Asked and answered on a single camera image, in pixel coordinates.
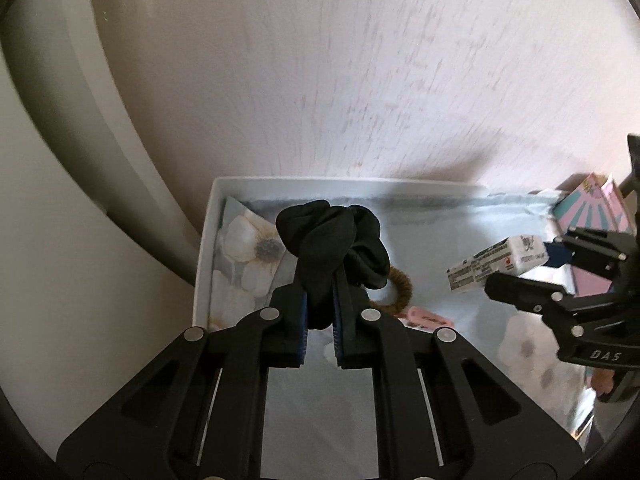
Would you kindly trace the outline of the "person right hand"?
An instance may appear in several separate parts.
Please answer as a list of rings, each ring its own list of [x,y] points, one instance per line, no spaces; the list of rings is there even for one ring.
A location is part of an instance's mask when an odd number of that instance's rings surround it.
[[[592,372],[590,386],[597,393],[597,396],[610,394],[615,386],[615,370],[605,368],[595,368]]]

